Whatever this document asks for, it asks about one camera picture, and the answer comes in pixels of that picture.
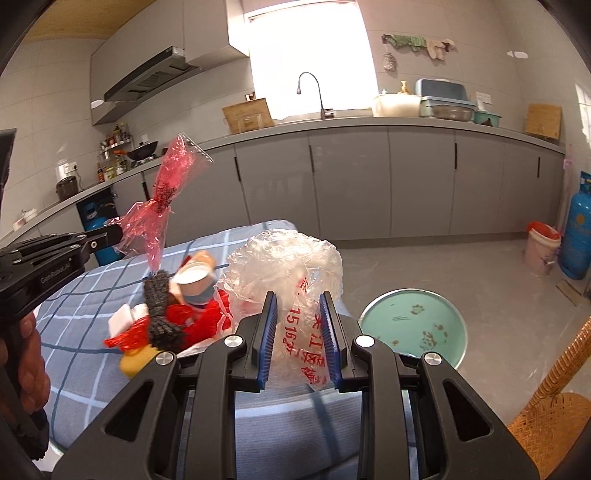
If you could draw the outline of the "person's left hand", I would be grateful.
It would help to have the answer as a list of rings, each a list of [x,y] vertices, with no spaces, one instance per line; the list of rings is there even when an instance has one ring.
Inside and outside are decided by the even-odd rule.
[[[20,401],[23,410],[32,414],[42,410],[50,395],[50,378],[41,354],[41,337],[36,329],[36,317],[30,312],[19,323],[22,338],[18,362],[21,385]]]

